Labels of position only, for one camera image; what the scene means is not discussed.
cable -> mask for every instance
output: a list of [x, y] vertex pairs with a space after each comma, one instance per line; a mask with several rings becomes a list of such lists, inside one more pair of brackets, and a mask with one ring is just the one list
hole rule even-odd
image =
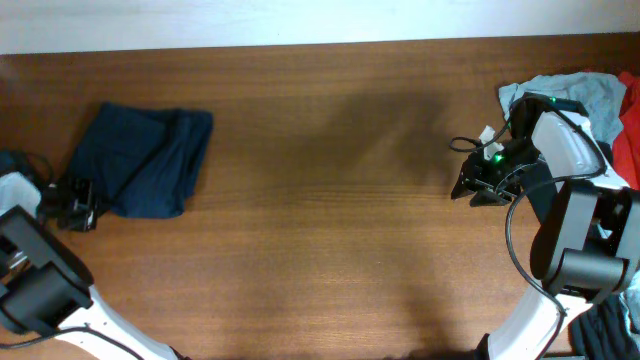
[[58, 337], [60, 335], [65, 335], [65, 334], [70, 334], [70, 333], [74, 333], [74, 332], [82, 332], [82, 333], [87, 333], [87, 334], [91, 334], [97, 338], [100, 338], [106, 342], [108, 342], [109, 344], [119, 348], [120, 350], [128, 353], [129, 355], [133, 356], [134, 358], [136, 358], [136, 360], [144, 360], [142, 358], [142, 356], [138, 355], [138, 353], [136, 353], [135, 351], [133, 351], [131, 348], [127, 347], [126, 345], [123, 345], [119, 342], [117, 342], [116, 340], [113, 340], [110, 337], [107, 337], [106, 335], [95, 331], [89, 327], [73, 327], [73, 328], [68, 328], [68, 329], [64, 329], [64, 330], [58, 330], [56, 332], [54, 332], [51, 335], [46, 335], [46, 336], [41, 336], [35, 339], [31, 339], [28, 341], [24, 341], [21, 343], [15, 343], [15, 344], [0, 344], [0, 350], [15, 350], [15, 349], [22, 349], [22, 348], [26, 348], [29, 347], [31, 345], [36, 345], [42, 342], [45, 342], [47, 340], [53, 339], [55, 337]]
[[[509, 130], [509, 125], [511, 123], [511, 118], [509, 118], [509, 120], [507, 120], [507, 122], [504, 124], [504, 126], [502, 127], [502, 129], [500, 129], [500, 131], [498, 131], [498, 133], [489, 141], [487, 141], [486, 143], [482, 144], [480, 141], [475, 140], [475, 139], [470, 139], [468, 137], [464, 137], [464, 136], [456, 136], [453, 139], [451, 139], [451, 141], [449, 142], [449, 149], [455, 151], [455, 152], [475, 152], [478, 150], [482, 150], [484, 148], [486, 148], [487, 146], [493, 144], [494, 142], [498, 141], [498, 139], [500, 139], [500, 137], [502, 137], [502, 135], [504, 135], [505, 132], [507, 132], [507, 130]], [[461, 140], [461, 141], [466, 141], [468, 143], [471, 143], [473, 145], [475, 145], [475, 147], [473, 148], [467, 148], [467, 149], [462, 149], [459, 147], [456, 147], [453, 145], [454, 142]]]
[[546, 298], [551, 300], [551, 302], [553, 302], [556, 305], [556, 307], [558, 308], [558, 324], [556, 325], [556, 329], [553, 332], [553, 334], [551, 335], [551, 338], [549, 338], [549, 341], [547, 341], [547, 344], [544, 346], [544, 348], [542, 349], [542, 351], [540, 352], [540, 354], [536, 358], [536, 360], [542, 359], [542, 357], [544, 357], [544, 355], [549, 350], [549, 347], [551, 346], [553, 341], [556, 339], [556, 337], [560, 333], [560, 330], [562, 330], [562, 324], [564, 322], [564, 319], [567, 317], [567, 312], [564, 309], [564, 307], [562, 306], [562, 303], [560, 303], [560, 301], [558, 299], [556, 299], [555, 296], [551, 295], [549, 292], [547, 292], [545, 289], [543, 289], [537, 282], [535, 282], [533, 280], [533, 278], [531, 278], [531, 276], [529, 276], [529, 274], [524, 270], [522, 265], [520, 265], [520, 262], [518, 261], [518, 257], [516, 256], [516, 253], [515, 253], [515, 251], [513, 249], [513, 241], [512, 241], [512, 238], [511, 238], [511, 222], [512, 222], [512, 219], [513, 219], [513, 214], [515, 213], [516, 207], [522, 201], [522, 199], [525, 198], [525, 196], [529, 195], [533, 191], [535, 191], [535, 190], [537, 190], [537, 189], [539, 189], [539, 188], [541, 188], [543, 186], [553, 185], [553, 184], [555, 184], [557, 182], [560, 182], [560, 181], [591, 179], [591, 178], [600, 176], [600, 175], [602, 175], [602, 174], [604, 174], [606, 172], [606, 162], [605, 162], [604, 156], [602, 155], [602, 153], [600, 152], [600, 149], [598, 148], [598, 145], [594, 141], [592, 141], [587, 136], [587, 134], [585, 134], [585, 132], [582, 130], [582, 128], [580, 126], [576, 125], [573, 121], [571, 121], [569, 118], [567, 118], [558, 109], [556, 109], [553, 106], [551, 106], [550, 109], [556, 115], [558, 115], [564, 122], [566, 122], [567, 125], [569, 125], [569, 127], [571, 127], [576, 133], [578, 133], [587, 142], [588, 146], [591, 148], [593, 153], [596, 154], [596, 157], [598, 158], [598, 163], [599, 163], [600, 166], [598, 167], [598, 170], [596, 170], [596, 171], [594, 171], [592, 173], [580, 174], [580, 175], [559, 176], [559, 177], [556, 177], [556, 178], [553, 178], [553, 179], [538, 183], [538, 184], [526, 189], [522, 193], [520, 193], [520, 195], [518, 195], [518, 197], [516, 197], [515, 200], [513, 200], [513, 202], [511, 203], [511, 206], [509, 207], [509, 211], [507, 212], [507, 218], [505, 220], [504, 232], [505, 232], [505, 238], [506, 238], [506, 243], [507, 243], [507, 250], [509, 251], [509, 256], [511, 257], [511, 261], [513, 262], [513, 265], [516, 267], [516, 269], [518, 270], [520, 275], [522, 275], [522, 277], [527, 281], [527, 283], [529, 283], [529, 285], [531, 285], [540, 294], [542, 294], [543, 296], [545, 296]]
[[508, 179], [509, 177], [511, 177], [512, 175], [514, 175], [516, 172], [518, 172], [518, 171], [520, 171], [520, 170], [523, 170], [523, 169], [526, 169], [526, 168], [531, 167], [531, 166], [536, 166], [536, 165], [538, 165], [538, 163], [533, 163], [533, 164], [524, 164], [524, 165], [520, 165], [520, 166], [518, 166], [518, 167], [517, 167], [517, 168], [515, 168], [512, 172], [510, 172], [509, 174], [507, 174], [507, 176], [505, 176], [502, 180], [500, 180], [500, 182], [498, 183], [498, 185], [495, 187], [495, 192], [497, 193], [498, 191], [501, 191], [501, 189], [500, 189], [500, 185], [502, 185], [502, 183], [503, 183], [503, 182], [507, 181], [507, 179]]

dark blue cloth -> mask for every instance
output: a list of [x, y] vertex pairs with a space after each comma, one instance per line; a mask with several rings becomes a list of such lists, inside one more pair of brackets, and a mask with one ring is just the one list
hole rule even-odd
[[117, 215], [179, 216], [194, 194], [212, 131], [208, 112], [106, 103], [76, 148], [67, 175], [93, 180], [95, 193]]

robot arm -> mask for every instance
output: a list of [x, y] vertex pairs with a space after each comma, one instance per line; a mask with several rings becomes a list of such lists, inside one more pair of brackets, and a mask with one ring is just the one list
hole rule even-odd
[[[9, 278], [0, 284], [2, 325], [17, 334], [55, 337], [98, 359], [187, 359], [102, 300], [86, 266], [34, 219], [40, 192], [24, 176], [0, 177], [0, 200], [0, 277]], [[10, 270], [25, 259], [30, 267], [12, 277]]]
[[[514, 210], [518, 197], [529, 196], [542, 223], [532, 244], [531, 270], [543, 290], [529, 287], [507, 321], [485, 335], [476, 358], [537, 359], [575, 317], [629, 285], [640, 255], [640, 195], [595, 146], [580, 103], [525, 94], [506, 126], [512, 140], [489, 156], [488, 146], [473, 151], [451, 196], [475, 193], [472, 206], [513, 200]], [[531, 169], [533, 177], [527, 174]], [[585, 179], [584, 174], [596, 173]], [[521, 185], [528, 194], [521, 193]]]

dark blue clothing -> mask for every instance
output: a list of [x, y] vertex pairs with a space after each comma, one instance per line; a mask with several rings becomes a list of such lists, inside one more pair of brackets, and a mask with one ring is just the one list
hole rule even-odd
[[76, 148], [67, 175], [90, 179], [117, 215], [184, 212], [213, 130], [208, 112], [139, 110], [106, 103]]

pile of clothes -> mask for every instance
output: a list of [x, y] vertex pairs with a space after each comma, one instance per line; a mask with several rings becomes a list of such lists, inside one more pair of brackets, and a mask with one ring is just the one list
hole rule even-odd
[[[615, 171], [640, 190], [640, 77], [580, 72], [511, 84], [498, 93], [505, 119], [525, 92], [580, 101], [595, 139], [611, 146]], [[570, 334], [576, 353], [589, 359], [640, 359], [640, 272], [623, 294], [578, 317]]]

